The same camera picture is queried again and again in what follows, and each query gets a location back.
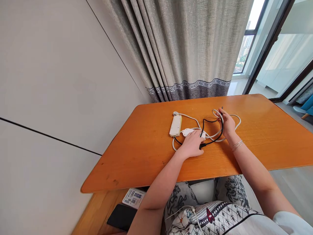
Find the black phone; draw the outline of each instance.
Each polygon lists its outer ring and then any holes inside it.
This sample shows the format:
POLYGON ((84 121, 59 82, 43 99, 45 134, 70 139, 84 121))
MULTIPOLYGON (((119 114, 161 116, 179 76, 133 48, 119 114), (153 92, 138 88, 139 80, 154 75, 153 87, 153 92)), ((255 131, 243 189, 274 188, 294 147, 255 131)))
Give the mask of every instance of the black phone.
POLYGON ((136 212, 137 209, 135 208, 129 207, 122 203, 117 204, 112 214, 110 215, 107 224, 128 232, 136 212))

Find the window frame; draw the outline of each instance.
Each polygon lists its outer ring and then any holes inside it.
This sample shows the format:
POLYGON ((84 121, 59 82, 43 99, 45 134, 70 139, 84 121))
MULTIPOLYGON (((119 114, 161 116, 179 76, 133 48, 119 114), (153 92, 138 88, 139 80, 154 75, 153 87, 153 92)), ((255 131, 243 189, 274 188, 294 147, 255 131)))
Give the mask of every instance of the window frame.
POLYGON ((236 75, 236 74, 243 74, 244 72, 244 69, 245 69, 245 66, 247 64, 247 61, 248 61, 248 58, 249 58, 249 55, 250 55, 250 51, 251 51, 251 48, 253 46, 253 43, 254 43, 254 40, 255 40, 255 37, 256 37, 256 34, 259 30, 259 27, 260 27, 260 24, 261 24, 261 21, 263 19, 263 16, 264 16, 264 13, 265 13, 265 10, 266 10, 266 7, 267 7, 267 4, 268 4, 269 0, 265 0, 264 3, 263 3, 263 6, 262 6, 262 9, 261 9, 261 12, 260 12, 260 15, 259 15, 259 19, 258 19, 258 22, 255 26, 255 29, 246 29, 245 31, 245 35, 244 36, 250 36, 250 35, 253 35, 253 40, 252 40, 252 43, 250 45, 250 48, 249 48, 249 51, 248 51, 248 54, 247 54, 247 58, 246 58, 246 61, 245 61, 245 64, 244 66, 242 67, 242 70, 241 72, 236 72, 236 73, 233 73, 233 75, 236 75))

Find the silver bangle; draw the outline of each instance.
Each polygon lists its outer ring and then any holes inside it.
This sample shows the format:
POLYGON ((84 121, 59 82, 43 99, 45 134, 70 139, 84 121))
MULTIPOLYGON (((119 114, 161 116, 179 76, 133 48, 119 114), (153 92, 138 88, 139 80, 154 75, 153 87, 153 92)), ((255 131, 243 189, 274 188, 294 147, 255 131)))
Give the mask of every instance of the silver bangle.
POLYGON ((237 144, 235 144, 235 145, 231 148, 231 150, 233 150, 234 148, 236 148, 236 147, 239 146, 240 144, 242 144, 242 140, 240 140, 237 144))
POLYGON ((241 143, 237 146, 237 148, 239 148, 242 144, 243 144, 243 142, 241 141, 241 143))

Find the wrist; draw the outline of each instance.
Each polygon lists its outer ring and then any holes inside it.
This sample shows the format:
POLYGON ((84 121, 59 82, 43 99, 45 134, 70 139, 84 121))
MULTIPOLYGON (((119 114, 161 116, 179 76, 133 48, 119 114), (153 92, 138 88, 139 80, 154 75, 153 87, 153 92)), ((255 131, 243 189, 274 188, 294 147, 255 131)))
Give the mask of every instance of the wrist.
POLYGON ((236 132, 233 130, 233 131, 229 131, 229 132, 223 132, 223 135, 226 137, 226 139, 229 139, 229 138, 232 138, 234 136, 236 136, 236 132))
POLYGON ((182 161, 186 160, 188 158, 188 156, 186 156, 186 154, 184 154, 183 149, 181 149, 181 147, 175 152, 173 158, 178 158, 182 161))
POLYGON ((235 144, 241 141, 241 138, 235 132, 230 133, 226 139, 230 147, 233 147, 235 144))

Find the woman's left hand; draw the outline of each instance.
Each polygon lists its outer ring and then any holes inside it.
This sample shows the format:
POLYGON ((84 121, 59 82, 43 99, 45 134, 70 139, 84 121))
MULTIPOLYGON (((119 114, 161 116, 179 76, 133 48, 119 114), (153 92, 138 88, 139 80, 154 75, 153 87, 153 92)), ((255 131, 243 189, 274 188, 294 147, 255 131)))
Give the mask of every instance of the woman's left hand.
POLYGON ((203 149, 199 149, 201 142, 205 139, 200 137, 201 130, 189 133, 183 145, 176 151, 175 155, 182 157, 184 160, 190 157, 197 157, 204 153, 203 149))

